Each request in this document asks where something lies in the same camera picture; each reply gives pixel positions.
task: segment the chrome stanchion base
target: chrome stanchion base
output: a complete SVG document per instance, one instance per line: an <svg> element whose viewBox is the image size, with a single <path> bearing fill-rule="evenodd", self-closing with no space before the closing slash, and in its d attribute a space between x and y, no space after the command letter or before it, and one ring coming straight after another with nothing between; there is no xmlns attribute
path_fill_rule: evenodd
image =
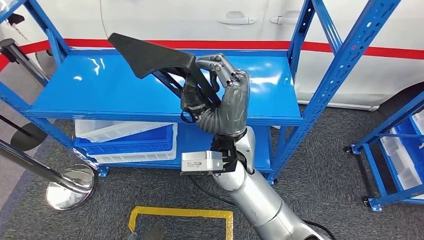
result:
<svg viewBox="0 0 424 240"><path fill-rule="evenodd" d="M91 196L97 182L94 171L89 166L82 164L70 166L62 174L70 180L89 188L90 192L84 194L75 193L54 182L50 182L45 197L48 204L56 210L68 210L82 204Z"/></svg>

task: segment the blue metal shelf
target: blue metal shelf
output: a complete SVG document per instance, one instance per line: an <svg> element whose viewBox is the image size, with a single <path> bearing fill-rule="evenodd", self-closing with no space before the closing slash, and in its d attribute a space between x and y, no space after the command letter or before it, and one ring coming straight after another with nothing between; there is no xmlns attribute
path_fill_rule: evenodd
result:
<svg viewBox="0 0 424 240"><path fill-rule="evenodd" d="M266 176L269 183L273 183L399 2L400 0L369 0L343 42L323 1L305 0L287 51L185 50L197 56L223 52L236 68L250 74L247 124L260 128L255 131L256 151L259 152L256 154L260 156L256 158L259 161L257 167L263 172L269 172ZM114 49L70 49L36 0L12 1L9 8L0 11L0 20L4 21L20 5L26 7L46 33L57 72L33 105L28 105L1 82L0 100L76 153L97 169L101 176L106 175L108 168L96 164L83 150L75 147L47 118L181 122L180 101L162 83L153 76L143 80L136 78ZM334 59L301 113L294 80L302 44L315 13L330 43ZM281 126L275 158L269 153L272 146L269 125ZM287 126L293 126L293 130L286 140L284 137ZM185 133L180 134L177 143L183 146L182 149L189 145L182 139L184 135ZM196 146L191 146L190 151L209 148L209 145L201 143L193 145ZM163 164L152 162L137 165L154 166L177 168L179 159Z"/></svg>
<svg viewBox="0 0 424 240"><path fill-rule="evenodd" d="M197 56L217 52L186 51ZM284 51L222 52L250 74L248 124L302 122ZM178 79L183 85L184 79ZM221 87L218 95L223 93ZM137 78L116 50L71 50L28 113L38 118L182 123L179 99L153 75Z"/></svg>
<svg viewBox="0 0 424 240"><path fill-rule="evenodd" d="M256 137L255 168L261 173L271 172L271 161L273 152L269 148L271 132L269 126L252 126ZM144 161L126 163L100 164L107 167L133 167L133 168L161 168L181 169L181 153L204 151L211 147L212 134L201 131L195 124L178 124L178 135L176 136L176 159L164 161Z"/></svg>
<svg viewBox="0 0 424 240"><path fill-rule="evenodd" d="M395 169L392 159L387 155L386 150L380 142L380 138L382 137L400 138L402 144L405 146L408 154L411 157L411 160L414 163L415 169L421 168L421 160L424 159L424 151L422 151L421 149L411 149L411 147L415 146L415 148L418 148L420 145L420 141L416 140L424 139L424 136L421 135L421 132L418 130L417 126L415 126L414 121L412 121L411 119L411 115L413 115L416 111L420 110L422 107L424 107L424 91L421 92L414 99L412 99L405 106L403 106L401 109L399 109L397 112L395 112L386 121L384 121L376 129L374 129L370 134L361 139L358 143L352 145L352 152L354 154L360 154L361 150L364 151L366 159L369 163L369 167L371 168L371 173L374 177L375 184L377 185L380 194L379 198L371 196L368 198L370 207L375 212L380 212L382 210L382 205L396 202L424 204L424 199L413 198L415 196L424 194L424 184L404 189L398 179L398 173ZM401 130L401 132L399 134L388 133L392 128ZM373 154L370 150L371 144L379 145L397 192L392 194L387 193L379 169L377 168Z"/></svg>
<svg viewBox="0 0 424 240"><path fill-rule="evenodd" d="M399 181L398 175L396 173L395 166L393 165L393 162L391 158L387 155L386 150L384 149L383 145L379 144L381 153L384 156L384 160L387 164L388 171L390 172L391 178L393 179L394 186L396 187L397 192L404 191L404 188L401 185L401 182ZM414 204L424 204L424 199L415 199L415 198L405 198L402 200L405 203L414 203Z"/></svg>

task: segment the white car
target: white car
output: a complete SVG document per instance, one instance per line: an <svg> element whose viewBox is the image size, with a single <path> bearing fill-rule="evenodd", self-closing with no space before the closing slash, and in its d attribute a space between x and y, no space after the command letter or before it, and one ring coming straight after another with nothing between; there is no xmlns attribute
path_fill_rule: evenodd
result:
<svg viewBox="0 0 424 240"><path fill-rule="evenodd" d="M288 47L303 0L38 0L66 39L105 40L114 32L142 40L192 41L213 48L262 41ZM348 35L367 0L324 0L342 38ZM360 59L329 106L373 111L410 86L424 81L423 0L402 0ZM18 45L46 40L21 6L19 23L3 22L5 38ZM333 54L315 15L296 76L299 103L307 103L322 80Z"/></svg>

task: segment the car door handle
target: car door handle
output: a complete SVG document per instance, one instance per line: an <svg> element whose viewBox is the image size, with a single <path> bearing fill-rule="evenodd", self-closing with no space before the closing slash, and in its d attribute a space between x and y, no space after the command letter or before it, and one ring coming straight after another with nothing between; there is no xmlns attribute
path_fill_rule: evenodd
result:
<svg viewBox="0 0 424 240"><path fill-rule="evenodd" d="M297 17L273 16L269 19L273 24L296 24Z"/></svg>
<svg viewBox="0 0 424 240"><path fill-rule="evenodd" d="M217 17L216 20L222 24L254 24L256 22L255 18L252 17L241 17L241 18L228 18L228 17Z"/></svg>

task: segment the white storage bin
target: white storage bin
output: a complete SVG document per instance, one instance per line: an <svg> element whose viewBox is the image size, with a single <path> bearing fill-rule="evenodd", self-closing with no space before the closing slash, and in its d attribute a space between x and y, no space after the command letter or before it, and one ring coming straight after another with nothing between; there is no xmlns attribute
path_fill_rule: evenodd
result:
<svg viewBox="0 0 424 240"><path fill-rule="evenodd" d="M390 133L396 134L395 129L392 129ZM380 141L398 175L402 174L406 169L414 168L414 162L399 137L384 136L380 138Z"/></svg>
<svg viewBox="0 0 424 240"><path fill-rule="evenodd" d="M412 120L415 122L421 134L424 134L424 110L412 115Z"/></svg>
<svg viewBox="0 0 424 240"><path fill-rule="evenodd" d="M170 122L75 120L75 136L102 143L170 125Z"/></svg>
<svg viewBox="0 0 424 240"><path fill-rule="evenodd" d="M392 128L390 133L396 134L395 129ZM399 137L384 136L380 138L380 141L396 169L402 188L406 190L422 184L420 176L415 170L414 162ZM424 199L424 194L415 196L413 199Z"/></svg>
<svg viewBox="0 0 424 240"><path fill-rule="evenodd" d="M148 162L173 160L177 156L177 126L172 127L172 149L171 151L152 151L152 152L134 152L134 153L116 153L116 154L99 154L89 155L97 160L99 164L114 164L114 163L133 163L133 162Z"/></svg>

